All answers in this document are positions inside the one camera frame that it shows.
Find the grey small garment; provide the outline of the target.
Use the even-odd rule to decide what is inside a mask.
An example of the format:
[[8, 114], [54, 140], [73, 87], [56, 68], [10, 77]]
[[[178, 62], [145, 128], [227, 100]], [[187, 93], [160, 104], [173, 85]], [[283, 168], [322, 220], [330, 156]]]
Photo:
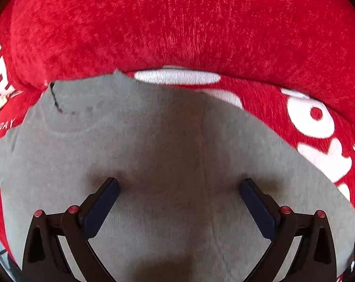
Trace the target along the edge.
[[17, 262], [34, 211], [80, 204], [109, 177], [121, 194], [91, 245], [118, 281], [242, 281], [267, 249], [237, 185], [322, 209], [337, 270], [355, 210], [335, 185], [257, 118], [208, 94], [122, 73], [55, 82], [0, 139], [0, 190]]

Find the red sofa cover with lettering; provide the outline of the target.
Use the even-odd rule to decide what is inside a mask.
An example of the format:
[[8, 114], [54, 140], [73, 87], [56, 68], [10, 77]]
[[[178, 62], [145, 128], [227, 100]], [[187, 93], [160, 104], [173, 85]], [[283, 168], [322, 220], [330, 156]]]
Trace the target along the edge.
[[0, 139], [51, 82], [115, 69], [239, 104], [355, 208], [348, 0], [0, 0]]

